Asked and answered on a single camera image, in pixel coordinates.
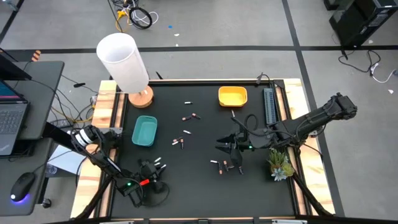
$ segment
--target wooden lamp base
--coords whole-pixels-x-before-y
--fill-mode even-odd
[[[147,86],[145,90],[139,93],[129,94],[130,103],[136,108],[145,108],[152,103],[154,98],[154,91],[151,87]]]

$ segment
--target black desk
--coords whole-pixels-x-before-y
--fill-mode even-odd
[[[32,172],[43,164],[53,148],[53,140],[44,138],[36,141],[31,157],[22,157],[14,162],[0,160],[0,216],[30,215],[39,199],[39,193],[44,181],[45,165],[35,171],[35,181],[30,188],[28,197],[20,202],[10,198],[11,188],[15,181],[25,172]]]
[[[243,86],[248,91],[248,102],[233,108],[241,121],[254,113],[259,126],[264,126],[264,97],[262,89],[253,81],[228,82],[223,85]],[[140,115],[157,118],[155,143],[139,147],[131,137],[123,139],[117,162],[120,167],[138,170],[138,159],[154,160],[162,157],[167,164],[162,180],[170,187],[169,198],[154,208],[134,208],[128,197],[115,192],[111,204],[113,218],[208,218],[208,217],[274,217],[294,215],[292,195],[287,181],[274,182],[267,172],[266,151],[244,152],[244,175],[236,169],[219,175],[217,165],[210,160],[227,160],[229,155],[215,149],[216,139],[230,133],[233,126],[231,108],[218,102],[220,83],[152,84],[155,101],[148,108],[137,109],[127,104],[124,132],[131,134]],[[196,113],[201,120],[182,117]],[[192,132],[191,136],[183,130]],[[172,146],[172,139],[184,136],[185,149]],[[162,199],[158,195],[154,200]]]
[[[33,80],[57,89],[61,79],[63,62],[17,62],[19,68],[24,69]],[[7,81],[14,87],[16,81]],[[47,117],[54,99],[54,92],[39,83],[32,81],[19,81],[15,90],[24,95],[30,106],[24,121],[24,128],[19,133],[18,140],[32,140],[50,137],[58,143],[73,148],[70,144],[70,136],[64,131],[47,122]]]

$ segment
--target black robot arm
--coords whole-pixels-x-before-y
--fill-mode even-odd
[[[347,96],[337,93],[325,105],[314,111],[297,119],[287,119],[271,124],[266,128],[255,127],[254,130],[250,130],[247,127],[248,119],[251,116],[255,117],[253,114],[246,117],[245,124],[233,117],[231,119],[236,123],[235,127],[230,135],[217,140],[223,145],[216,146],[216,148],[228,153],[234,166],[241,170],[243,163],[241,152],[244,150],[284,149],[288,146],[298,148],[312,131],[320,129],[333,120],[354,118],[357,110]],[[294,173],[292,178],[319,215],[331,215],[316,200],[297,173]]]
[[[156,159],[154,162],[139,160],[140,171],[136,173],[118,167],[109,158],[110,150],[116,149],[121,139],[121,135],[116,134],[112,129],[103,134],[101,130],[95,126],[89,125],[79,132],[72,134],[71,138],[74,151],[86,156],[92,164],[98,166],[107,174],[107,177],[91,202],[75,219],[84,219],[90,216],[98,200],[102,197],[108,184],[111,182],[114,182],[117,190],[123,196],[129,196],[135,207],[140,207],[143,203],[145,196],[142,188],[143,185],[152,182],[157,192],[160,192],[163,188],[164,185],[162,182],[159,182],[159,179],[166,165],[160,164],[159,161],[161,158]],[[86,150],[86,146],[89,144],[97,144],[98,147],[94,152],[90,153]]]

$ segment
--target yellow bowl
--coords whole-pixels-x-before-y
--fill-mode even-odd
[[[240,86],[221,86],[218,100],[221,106],[243,106],[248,101],[248,92]]]

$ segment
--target computer mouse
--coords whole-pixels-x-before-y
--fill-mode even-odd
[[[22,174],[11,189],[11,200],[19,202],[29,193],[30,187],[35,180],[35,174],[26,172]]]

